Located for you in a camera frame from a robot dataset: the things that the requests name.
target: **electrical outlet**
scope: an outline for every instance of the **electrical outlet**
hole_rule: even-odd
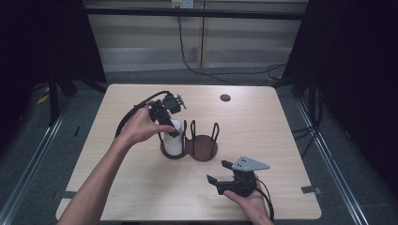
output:
[[[182,8],[182,0],[172,0],[172,8]]]
[[[193,0],[182,0],[182,8],[193,8]]]

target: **white cylinder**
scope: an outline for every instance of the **white cylinder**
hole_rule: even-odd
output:
[[[171,118],[170,119],[174,125],[174,127],[176,128],[176,130],[178,131],[179,135],[176,136],[175,138],[173,138],[172,136],[170,136],[170,134],[168,133],[164,133],[164,138],[163,138],[163,143],[164,143],[164,150],[166,151],[167,154],[169,154],[170,156],[178,156],[182,153],[182,149],[183,149],[183,142],[182,142],[182,127],[181,127],[181,123],[179,122],[179,120],[175,119],[175,118]]]

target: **dark floor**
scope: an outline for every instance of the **dark floor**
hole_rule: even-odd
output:
[[[265,80],[265,76],[267,75],[217,75],[218,78],[240,85],[257,85]],[[192,74],[186,69],[114,73],[107,74],[107,77],[109,83],[225,84],[211,76]],[[34,176],[12,224],[55,224],[56,222],[54,215],[60,200],[54,198],[54,194],[66,188],[103,98],[102,93],[84,84],[76,84],[78,93],[71,101],[63,123],[41,163],[38,173]],[[306,125],[299,111],[297,99],[292,96],[290,89],[291,86],[283,86],[277,89],[284,113],[292,130],[305,128]],[[1,206],[4,205],[17,185],[26,165],[34,155],[41,138],[46,132],[49,121],[49,103],[47,101],[41,105],[36,105],[42,91],[44,90],[40,89],[32,93],[30,107],[19,124],[19,131],[8,147],[8,151],[0,159]],[[65,99],[61,95],[61,106],[63,102],[66,102]],[[320,132],[337,161],[347,184],[357,197],[369,224],[398,224],[398,201],[391,195],[390,190],[379,175],[363,158],[358,146],[346,138],[344,129],[329,113],[327,105],[324,109]],[[295,132],[294,136],[297,137],[300,134],[302,132]],[[297,140],[300,152],[306,148],[310,139],[311,136],[307,135]],[[312,185],[322,191],[321,194],[317,195],[323,213],[322,217],[317,220],[277,220],[275,223],[355,224],[314,143],[310,146],[303,162]]]

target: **wall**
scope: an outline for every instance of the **wall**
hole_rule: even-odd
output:
[[[86,6],[170,8],[171,1],[85,0]],[[194,1],[195,8],[304,12],[307,1]],[[177,18],[89,15],[105,72],[183,68]],[[192,68],[266,67],[287,61],[300,22],[181,18]]]

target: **table surface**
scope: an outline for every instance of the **table surface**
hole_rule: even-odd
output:
[[[181,94],[188,107],[172,117],[188,124],[195,120],[196,135],[211,136],[217,122],[217,155],[200,162],[186,155],[169,159],[154,135],[132,147],[115,178],[101,220],[193,221],[247,220],[241,209],[207,182],[207,174],[231,181],[222,160],[245,156],[267,163],[257,171],[268,187],[276,219],[316,219],[321,210],[310,186],[299,151],[275,90],[271,87],[113,84],[99,107],[67,191],[77,191],[108,150],[121,118],[149,96],[167,90]],[[228,102],[220,96],[231,97]],[[59,218],[69,199],[59,204]]]

